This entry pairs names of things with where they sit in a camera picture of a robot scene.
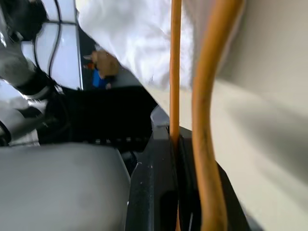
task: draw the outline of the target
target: white cloth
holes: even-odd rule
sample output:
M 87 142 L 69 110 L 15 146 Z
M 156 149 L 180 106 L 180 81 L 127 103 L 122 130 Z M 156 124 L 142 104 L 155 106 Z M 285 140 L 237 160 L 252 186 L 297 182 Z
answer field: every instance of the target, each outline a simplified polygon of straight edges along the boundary
M 199 55 L 198 20 L 189 10 L 202 0 L 194 1 L 184 1 L 182 7 L 180 86 L 184 89 L 191 88 Z M 213 1 L 206 0 L 206 9 Z M 142 83 L 169 88 L 171 0 L 90 0 L 78 20 L 90 37 Z

